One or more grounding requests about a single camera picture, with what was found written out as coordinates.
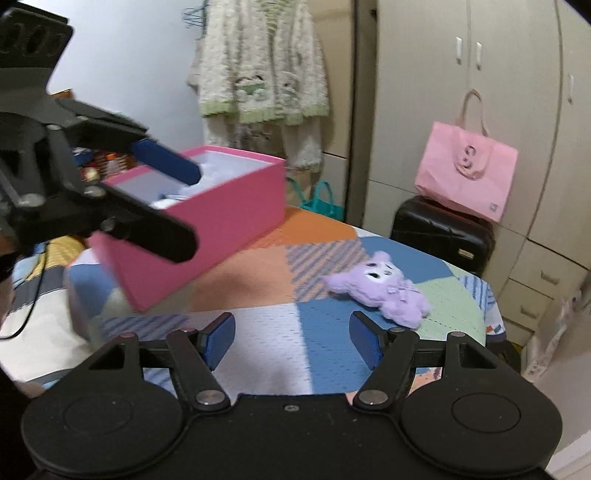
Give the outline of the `purple plush toy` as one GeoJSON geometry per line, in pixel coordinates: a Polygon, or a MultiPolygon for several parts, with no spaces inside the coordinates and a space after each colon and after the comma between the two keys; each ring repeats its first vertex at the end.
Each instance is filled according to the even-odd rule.
{"type": "Polygon", "coordinates": [[[384,251],[377,251],[348,271],[326,276],[324,284],[332,294],[348,295],[365,307],[379,310],[385,319],[412,330],[417,330],[432,311],[427,297],[384,251]]]}

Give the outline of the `pink storage box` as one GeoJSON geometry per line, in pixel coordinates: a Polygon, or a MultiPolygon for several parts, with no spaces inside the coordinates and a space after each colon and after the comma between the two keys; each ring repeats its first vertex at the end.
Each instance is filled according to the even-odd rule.
{"type": "Polygon", "coordinates": [[[185,187],[148,166],[135,167],[108,183],[146,204],[173,197],[165,213],[190,224],[198,238],[197,254],[191,260],[174,264],[102,232],[89,240],[98,262],[140,312],[283,222],[283,159],[217,146],[194,148],[186,154],[204,168],[198,185],[185,187]]]}

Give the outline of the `patchwork colourful table cloth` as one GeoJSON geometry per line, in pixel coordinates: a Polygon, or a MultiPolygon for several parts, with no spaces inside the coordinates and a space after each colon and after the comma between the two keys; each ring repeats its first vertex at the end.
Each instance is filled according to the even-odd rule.
{"type": "Polygon", "coordinates": [[[230,395],[352,392],[369,373],[349,340],[359,304],[325,289],[326,276],[387,252],[427,297],[425,339],[459,330],[482,344],[506,329],[483,280],[388,238],[297,208],[280,227],[140,312],[92,250],[70,237],[49,244],[19,285],[1,330],[1,364],[27,382],[69,370],[112,337],[163,338],[235,316],[235,342],[215,371],[230,395]]]}

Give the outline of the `cream knitted cardigan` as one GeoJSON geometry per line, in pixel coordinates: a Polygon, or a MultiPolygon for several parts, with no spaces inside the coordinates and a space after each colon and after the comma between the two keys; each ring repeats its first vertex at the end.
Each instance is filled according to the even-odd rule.
{"type": "Polygon", "coordinates": [[[321,171],[329,86],[307,2],[211,2],[187,82],[197,91],[206,144],[321,171]]]}

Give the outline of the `black suitcase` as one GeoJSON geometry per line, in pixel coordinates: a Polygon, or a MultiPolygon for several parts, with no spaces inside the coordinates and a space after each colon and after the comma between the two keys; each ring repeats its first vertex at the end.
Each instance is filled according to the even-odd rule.
{"type": "Polygon", "coordinates": [[[390,239],[481,277],[495,249],[491,223],[415,196],[394,215],[390,239]]]}

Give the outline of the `teal tote bag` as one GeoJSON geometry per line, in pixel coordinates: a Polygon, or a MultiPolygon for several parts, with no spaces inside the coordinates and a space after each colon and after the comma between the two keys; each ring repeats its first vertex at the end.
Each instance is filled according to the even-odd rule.
{"type": "Polygon", "coordinates": [[[332,187],[328,181],[322,180],[318,182],[315,190],[311,192],[311,196],[308,198],[304,197],[304,191],[301,190],[300,184],[294,178],[287,177],[287,184],[297,194],[297,207],[336,221],[344,220],[344,208],[335,203],[332,187]]]}

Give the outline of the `pink paper shopping bag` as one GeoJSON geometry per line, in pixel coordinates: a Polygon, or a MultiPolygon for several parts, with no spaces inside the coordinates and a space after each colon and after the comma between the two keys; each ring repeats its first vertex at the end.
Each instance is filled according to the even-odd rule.
{"type": "Polygon", "coordinates": [[[433,124],[415,188],[424,197],[452,210],[499,223],[512,189],[519,152],[493,139],[480,118],[481,131],[465,129],[472,89],[464,97],[455,124],[433,124]]]}

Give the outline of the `beige wardrobe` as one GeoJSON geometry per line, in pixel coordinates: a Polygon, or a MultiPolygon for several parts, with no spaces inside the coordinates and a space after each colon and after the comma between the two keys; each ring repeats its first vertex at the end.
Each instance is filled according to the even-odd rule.
{"type": "Polygon", "coordinates": [[[414,194],[488,220],[484,270],[526,344],[590,267],[586,1],[382,1],[363,226],[414,194]]]}

